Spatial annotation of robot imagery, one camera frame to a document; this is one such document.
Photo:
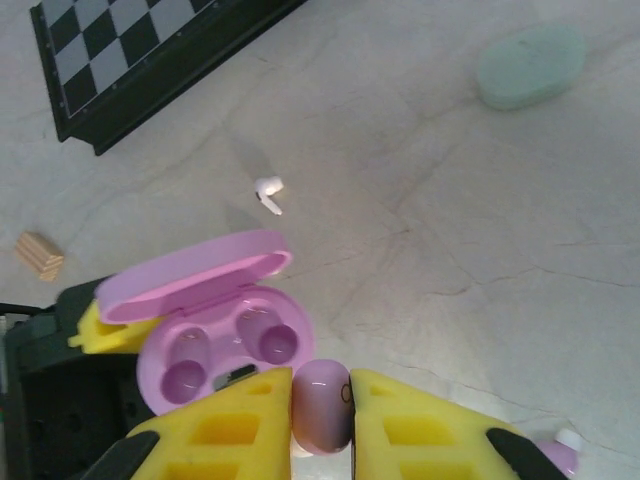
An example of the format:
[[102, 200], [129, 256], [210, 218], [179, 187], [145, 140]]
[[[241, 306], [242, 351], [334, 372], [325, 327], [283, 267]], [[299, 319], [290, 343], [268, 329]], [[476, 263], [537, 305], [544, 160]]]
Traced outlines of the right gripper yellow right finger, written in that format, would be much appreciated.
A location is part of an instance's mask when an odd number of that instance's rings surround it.
[[568, 480], [508, 423], [373, 370], [350, 381], [352, 480]]

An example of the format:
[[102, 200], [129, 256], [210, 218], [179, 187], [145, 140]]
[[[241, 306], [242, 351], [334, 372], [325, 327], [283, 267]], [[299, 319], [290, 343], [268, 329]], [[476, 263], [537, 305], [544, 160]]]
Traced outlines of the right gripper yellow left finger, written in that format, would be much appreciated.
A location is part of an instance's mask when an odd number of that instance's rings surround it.
[[132, 480], [292, 480], [291, 388], [273, 368], [138, 425], [159, 440]]

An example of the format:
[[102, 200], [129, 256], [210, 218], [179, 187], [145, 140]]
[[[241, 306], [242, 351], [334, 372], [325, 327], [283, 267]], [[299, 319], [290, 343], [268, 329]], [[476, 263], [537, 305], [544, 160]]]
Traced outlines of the striped wooden block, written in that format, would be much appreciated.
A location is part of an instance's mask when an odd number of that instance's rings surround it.
[[31, 268], [42, 281], [52, 282], [64, 263], [64, 254], [42, 235], [25, 231], [14, 247], [18, 258]]

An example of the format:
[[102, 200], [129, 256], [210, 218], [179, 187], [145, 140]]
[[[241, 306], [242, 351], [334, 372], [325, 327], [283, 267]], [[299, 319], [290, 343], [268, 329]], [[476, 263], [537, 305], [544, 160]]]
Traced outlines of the white wireless earbud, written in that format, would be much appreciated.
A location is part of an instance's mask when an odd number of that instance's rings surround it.
[[259, 202], [276, 216], [282, 215], [282, 209], [272, 200], [272, 197], [283, 188], [283, 181], [278, 176], [260, 178], [254, 182], [254, 190]]

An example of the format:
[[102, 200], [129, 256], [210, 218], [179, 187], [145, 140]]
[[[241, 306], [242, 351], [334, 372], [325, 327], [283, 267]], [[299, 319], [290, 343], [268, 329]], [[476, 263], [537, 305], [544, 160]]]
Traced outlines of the purple wireless earbud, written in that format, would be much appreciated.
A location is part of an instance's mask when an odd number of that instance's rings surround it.
[[583, 438], [568, 428], [560, 429], [553, 440], [540, 440], [536, 446], [568, 478], [578, 471]]
[[304, 364], [294, 375], [291, 397], [295, 456], [332, 455], [352, 438], [354, 403], [350, 373], [335, 360]]

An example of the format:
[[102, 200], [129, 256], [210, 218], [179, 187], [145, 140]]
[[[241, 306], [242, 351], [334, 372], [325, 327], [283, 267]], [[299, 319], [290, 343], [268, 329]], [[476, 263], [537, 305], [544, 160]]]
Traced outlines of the purple earbud charging case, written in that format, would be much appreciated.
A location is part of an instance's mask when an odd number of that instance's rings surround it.
[[252, 373], [299, 369], [315, 353], [308, 313], [263, 285], [293, 260], [284, 236], [251, 230], [131, 267], [96, 290], [100, 319], [155, 319], [137, 359], [142, 399], [163, 415]]

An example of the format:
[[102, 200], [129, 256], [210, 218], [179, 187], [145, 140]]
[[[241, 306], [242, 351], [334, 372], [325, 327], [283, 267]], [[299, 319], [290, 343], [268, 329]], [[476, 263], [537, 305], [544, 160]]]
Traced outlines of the black grey folding chessboard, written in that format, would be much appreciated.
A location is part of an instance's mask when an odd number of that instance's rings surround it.
[[40, 0], [57, 138], [102, 155], [307, 0]]

